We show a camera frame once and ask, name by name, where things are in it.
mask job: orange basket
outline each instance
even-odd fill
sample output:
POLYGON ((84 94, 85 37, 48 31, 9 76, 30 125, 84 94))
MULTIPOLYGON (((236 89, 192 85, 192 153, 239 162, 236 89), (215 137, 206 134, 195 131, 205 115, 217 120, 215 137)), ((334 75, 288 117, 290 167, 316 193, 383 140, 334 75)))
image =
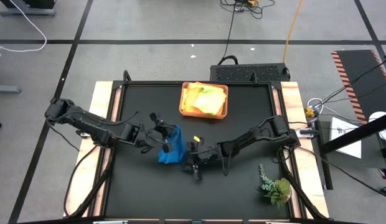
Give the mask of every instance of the orange basket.
POLYGON ((184 82, 182 84, 182 90, 181 90, 181 100, 179 102, 179 112, 183 116, 195 116, 200 118, 213 118, 213 119, 224 119, 228 113, 228 86, 225 85, 215 85, 215 84, 206 84, 206 83, 200 83, 202 85, 208 85, 208 86, 216 86, 224 90, 224 93, 226 94, 226 99, 224 106, 219 110, 219 112, 216 115, 206 114, 201 112, 199 109, 195 109, 195 111, 184 111, 182 110, 182 101, 183 101, 183 92, 187 87, 189 86, 189 82, 184 82))

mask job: wooden board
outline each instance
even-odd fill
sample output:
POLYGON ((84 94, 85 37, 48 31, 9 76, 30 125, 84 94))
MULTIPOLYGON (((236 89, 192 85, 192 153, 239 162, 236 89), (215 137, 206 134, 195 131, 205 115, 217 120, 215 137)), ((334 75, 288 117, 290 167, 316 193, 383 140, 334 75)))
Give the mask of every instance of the wooden board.
MULTIPOLYGON (((99 116, 106 117, 109 100, 111 95, 111 87, 113 82, 97 82, 95 86, 95 91, 93 93, 92 103, 90 112, 95 113, 99 116)), ((283 98, 285 101, 286 112, 289 122, 302 121, 306 122, 305 114, 303 111, 303 105, 301 101, 301 95, 299 94, 298 84, 296 82, 282 82, 282 92, 283 98)), ((120 96, 120 91, 116 92, 115 104, 118 106, 118 100, 120 96)), ((276 104, 276 113, 281 114, 280 102, 278 100, 277 91, 273 90, 273 96, 275 98, 276 104)), ((116 119, 117 107, 113 108, 113 113, 111 120, 116 119)), ((305 128, 305 124, 290 124, 290 127, 293 129, 305 128)), ((309 139, 300 139, 301 145, 305 149, 313 150, 311 140, 309 139)), ((92 141, 90 139, 85 139, 81 143, 80 153, 78 155, 78 161, 83 157, 91 148, 92 141)), ((98 162, 98 153, 99 150, 93 152, 86 161, 84 161, 79 169, 77 169, 68 194, 67 208, 69 213, 72 213, 83 201, 87 193, 89 193, 92 188, 92 183, 95 176, 95 171, 98 162)), ((296 163, 298 166, 298 174, 301 182, 301 187, 304 190, 305 194, 312 201, 312 203, 318 208, 318 210, 326 217, 329 216, 326 201, 324 199, 324 194, 322 190, 321 180, 318 172, 318 167, 316 165, 316 158, 305 151, 295 150, 296 163)), ((106 156, 102 166, 106 166, 106 156)), ((288 168, 291 168, 290 160, 287 162, 288 168)), ((294 215, 299 218, 298 199, 295 191, 291 196, 293 201, 294 215)), ((96 196, 96 204, 94 208, 94 215, 99 215, 101 201, 103 200, 103 188, 99 191, 96 196)))

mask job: blue fabric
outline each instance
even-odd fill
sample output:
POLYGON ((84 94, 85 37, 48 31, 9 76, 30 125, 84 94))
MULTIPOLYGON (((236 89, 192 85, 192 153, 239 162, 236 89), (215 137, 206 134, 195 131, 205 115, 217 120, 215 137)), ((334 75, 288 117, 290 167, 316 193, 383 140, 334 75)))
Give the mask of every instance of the blue fabric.
POLYGON ((186 144, 182 137, 182 130, 179 125, 176 125, 175 131, 171 134, 171 137, 167 139, 168 148, 171 152, 164 152, 164 147, 158 153, 158 162, 163 164, 175 164, 181 163, 186 155, 186 144))

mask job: yellow cloth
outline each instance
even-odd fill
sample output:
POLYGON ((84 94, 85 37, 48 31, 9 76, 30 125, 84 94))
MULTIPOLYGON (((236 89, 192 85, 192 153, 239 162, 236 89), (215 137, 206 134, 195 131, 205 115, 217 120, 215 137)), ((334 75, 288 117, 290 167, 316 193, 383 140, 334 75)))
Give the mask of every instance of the yellow cloth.
POLYGON ((222 88, 199 82, 190 83, 183 91, 182 110, 216 115, 223 107, 226 94, 222 88))

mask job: wooden table frame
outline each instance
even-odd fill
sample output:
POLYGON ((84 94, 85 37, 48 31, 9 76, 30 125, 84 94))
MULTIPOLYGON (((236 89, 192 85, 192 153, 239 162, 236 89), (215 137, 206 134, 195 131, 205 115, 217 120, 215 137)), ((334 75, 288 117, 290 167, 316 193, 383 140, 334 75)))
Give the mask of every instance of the wooden table frame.
MULTIPOLYGON (((111 93, 113 91, 113 82, 96 82, 95 90, 93 91, 92 101, 89 112, 94 113, 104 118, 109 117, 112 121, 117 119, 118 107, 121 96, 121 88, 115 90, 113 95, 113 107, 109 109, 111 93)), ((281 92, 283 94, 284 106, 286 115, 289 122, 306 122, 305 114, 303 111, 303 104, 301 101, 301 95, 299 94, 298 84, 296 82, 281 82, 281 92)), ((282 113, 282 107, 280 105, 277 89, 273 89, 273 97, 275 101, 276 113, 282 113)), ((290 128, 298 129, 305 128, 305 124, 290 124, 290 128)), ((310 139, 300 139, 301 146, 305 149, 313 150, 310 139)), ((80 152, 78 154, 77 162, 93 147, 92 140, 90 138, 82 139, 80 152)), ((101 163, 101 171, 106 167, 110 149, 105 149, 104 159, 101 163)), ((296 167, 298 169, 299 181, 302 190, 316 206, 316 208, 326 217, 329 216, 326 201, 324 199, 321 180, 316 164, 316 158, 314 155, 303 151, 294 151, 296 159, 296 167)), ((69 213, 74 212, 81 202, 85 199, 95 180, 95 174, 99 163, 100 149, 95 149, 91 155, 89 155, 85 161, 80 164, 80 167, 75 172, 70 190, 67 198, 67 211, 69 213)), ((287 160, 288 169, 291 170, 291 160, 287 160)), ((103 192, 104 186, 96 195, 96 203, 94 204, 92 215, 99 216, 101 213, 101 206, 103 204, 103 192)), ((296 192, 293 190, 291 201, 293 204, 293 213, 296 218, 301 218, 301 212, 299 210, 299 201, 296 192)), ((311 214, 306 212, 308 218, 311 218, 311 214)))

